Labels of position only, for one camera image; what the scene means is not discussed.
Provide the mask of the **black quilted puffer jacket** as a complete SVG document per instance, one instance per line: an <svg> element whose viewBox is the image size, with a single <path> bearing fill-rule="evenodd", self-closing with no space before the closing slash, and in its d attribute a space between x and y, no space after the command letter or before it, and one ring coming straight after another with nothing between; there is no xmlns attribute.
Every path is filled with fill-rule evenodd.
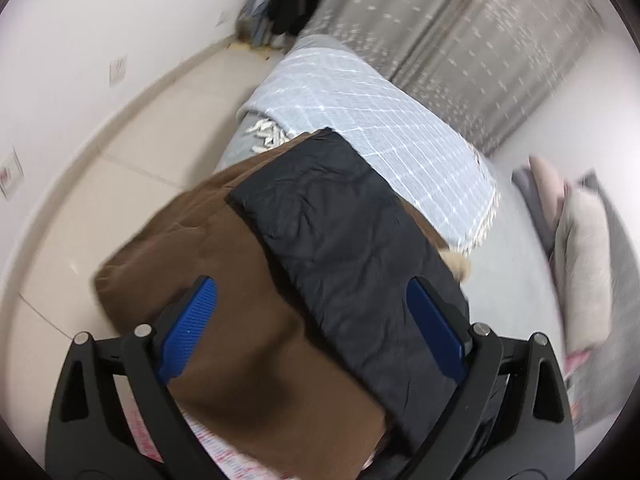
<svg viewBox="0 0 640 480"><path fill-rule="evenodd" d="M458 281L399 196L337 132L284 149L231 200L323 340L383 409L368 479L393 479L428 438L458 382L439 370L407 306L423 276L465 318Z"/></svg>

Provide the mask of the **black hanging clothes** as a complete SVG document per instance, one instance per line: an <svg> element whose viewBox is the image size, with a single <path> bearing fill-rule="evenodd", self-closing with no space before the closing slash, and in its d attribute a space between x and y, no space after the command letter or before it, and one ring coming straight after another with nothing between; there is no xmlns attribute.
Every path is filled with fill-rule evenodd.
<svg viewBox="0 0 640 480"><path fill-rule="evenodd" d="M245 0L235 36L250 48L288 50L321 0Z"/></svg>

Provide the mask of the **folded brown coat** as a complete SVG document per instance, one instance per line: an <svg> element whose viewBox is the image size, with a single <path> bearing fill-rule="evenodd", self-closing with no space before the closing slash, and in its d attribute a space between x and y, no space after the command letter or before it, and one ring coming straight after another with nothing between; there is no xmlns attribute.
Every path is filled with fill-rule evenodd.
<svg viewBox="0 0 640 480"><path fill-rule="evenodd" d="M370 456L386 443L382 406L338 362L230 197L314 133L178 195L104 263L94 290L115 330L127 333L156 320L199 276L212 278L216 310L186 369L169 385L178 404L280 474L367 479ZM422 214L400 200L459 283L465 260L448 254Z"/></svg>

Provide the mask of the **pink cloth under quilt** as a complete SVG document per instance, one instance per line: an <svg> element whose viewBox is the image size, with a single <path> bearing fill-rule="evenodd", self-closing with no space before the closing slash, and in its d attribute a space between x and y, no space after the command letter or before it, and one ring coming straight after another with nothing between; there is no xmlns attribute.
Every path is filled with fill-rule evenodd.
<svg viewBox="0 0 640 480"><path fill-rule="evenodd" d="M585 365L591 356L589 350L575 352L567 356L564 361L563 376L565 378L572 376L579 367Z"/></svg>

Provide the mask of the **patterned red green bedspread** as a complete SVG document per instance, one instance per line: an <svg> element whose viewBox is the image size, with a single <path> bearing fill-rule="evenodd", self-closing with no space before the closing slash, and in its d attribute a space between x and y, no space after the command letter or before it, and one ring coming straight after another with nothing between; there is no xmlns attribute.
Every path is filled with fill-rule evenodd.
<svg viewBox="0 0 640 480"><path fill-rule="evenodd" d="M134 394L128 379L124 376L115 376L114 381L126 422L138 451L147 458L163 463L162 456L160 456L160 452L158 452L151 434L146 428L136 400L134 400ZM282 476L277 471L239 452L224 439L209 431L195 418L186 414L185 411L182 411L181 414L194 436L198 439L198 443L228 479L282 479Z"/></svg>

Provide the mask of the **beige folded quilt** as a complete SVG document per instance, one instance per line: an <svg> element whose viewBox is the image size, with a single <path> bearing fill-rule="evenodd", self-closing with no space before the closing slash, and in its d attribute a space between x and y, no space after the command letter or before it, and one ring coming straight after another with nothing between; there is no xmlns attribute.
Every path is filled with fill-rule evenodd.
<svg viewBox="0 0 640 480"><path fill-rule="evenodd" d="M589 188L566 191L555 231L554 277L566 353L603 344L612 330L610 230L604 203Z"/></svg>

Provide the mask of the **grey padded headboard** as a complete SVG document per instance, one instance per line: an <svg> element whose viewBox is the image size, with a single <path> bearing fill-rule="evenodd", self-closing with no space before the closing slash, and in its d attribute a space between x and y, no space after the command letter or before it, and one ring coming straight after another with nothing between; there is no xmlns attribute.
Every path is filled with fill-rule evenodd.
<svg viewBox="0 0 640 480"><path fill-rule="evenodd" d="M639 379L639 263L597 174L579 184L602 203L596 247L578 259L582 277L570 290L570 350L589 353L566 380L574 427L582 431L619 412Z"/></svg>

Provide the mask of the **light blue checked blanket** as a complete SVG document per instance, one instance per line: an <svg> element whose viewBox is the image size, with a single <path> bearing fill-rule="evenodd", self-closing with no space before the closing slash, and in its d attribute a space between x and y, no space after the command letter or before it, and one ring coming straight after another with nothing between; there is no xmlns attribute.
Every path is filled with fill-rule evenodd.
<svg viewBox="0 0 640 480"><path fill-rule="evenodd" d="M345 50L288 54L239 110L265 120L255 150L304 132L339 133L449 247L484 242L500 195L483 156L450 125Z"/></svg>

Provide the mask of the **pink pillow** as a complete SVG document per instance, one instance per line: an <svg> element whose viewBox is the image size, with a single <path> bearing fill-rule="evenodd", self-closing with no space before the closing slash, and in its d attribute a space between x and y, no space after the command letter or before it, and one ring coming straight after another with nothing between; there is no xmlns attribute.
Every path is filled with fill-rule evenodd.
<svg viewBox="0 0 640 480"><path fill-rule="evenodd" d="M544 218L549 228L555 231L564 204L565 179L551 162L539 156L529 157L529 168L536 183Z"/></svg>

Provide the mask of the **grey star patterned curtain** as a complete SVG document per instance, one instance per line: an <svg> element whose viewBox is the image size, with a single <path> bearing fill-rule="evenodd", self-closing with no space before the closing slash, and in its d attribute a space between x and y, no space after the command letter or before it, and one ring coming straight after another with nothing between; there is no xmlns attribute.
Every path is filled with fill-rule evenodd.
<svg viewBox="0 0 640 480"><path fill-rule="evenodd" d="M305 28L341 41L484 154L602 29L591 0L321 0Z"/></svg>

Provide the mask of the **white wall socket near floor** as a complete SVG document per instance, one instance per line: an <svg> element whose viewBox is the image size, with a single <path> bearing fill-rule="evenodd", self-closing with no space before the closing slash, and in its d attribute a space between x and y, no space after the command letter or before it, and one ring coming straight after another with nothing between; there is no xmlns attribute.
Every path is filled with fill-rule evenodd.
<svg viewBox="0 0 640 480"><path fill-rule="evenodd" d="M24 171L15 150L3 159L0 167L0 188L3 197L9 200L21 185Z"/></svg>

